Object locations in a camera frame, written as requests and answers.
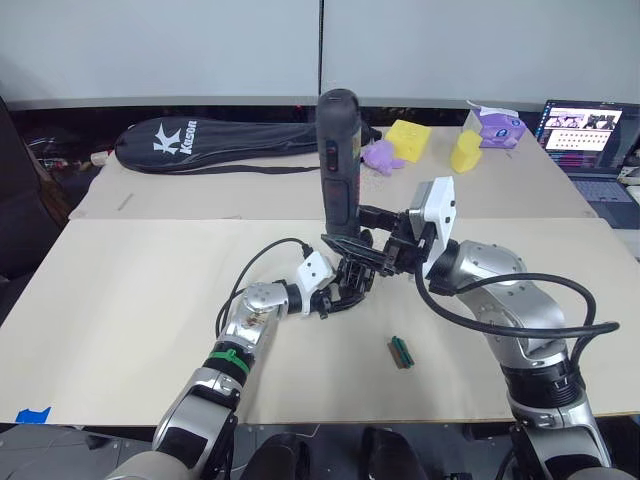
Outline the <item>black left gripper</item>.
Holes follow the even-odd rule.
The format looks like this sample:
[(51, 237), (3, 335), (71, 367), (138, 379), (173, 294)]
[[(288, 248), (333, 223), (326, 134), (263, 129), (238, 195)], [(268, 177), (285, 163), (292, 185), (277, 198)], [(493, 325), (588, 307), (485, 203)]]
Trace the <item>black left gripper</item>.
[(349, 310), (366, 298), (365, 294), (345, 295), (344, 280), (336, 277), (327, 287), (312, 294), (310, 312), (317, 313), (322, 320), (325, 320), (332, 310)]

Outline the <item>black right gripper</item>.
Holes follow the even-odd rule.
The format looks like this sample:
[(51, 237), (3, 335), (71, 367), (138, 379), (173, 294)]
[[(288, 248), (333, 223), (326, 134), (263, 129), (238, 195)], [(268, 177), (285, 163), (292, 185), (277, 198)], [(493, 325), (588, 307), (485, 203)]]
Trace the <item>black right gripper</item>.
[(392, 276), (422, 273), (422, 267), (435, 241), (433, 222), (421, 222), (418, 236), (415, 236), (407, 212), (397, 213), (371, 205), (360, 205), (358, 219), (362, 228), (391, 232), (383, 252), (348, 236), (322, 234), (321, 239), (339, 256), (379, 274)]

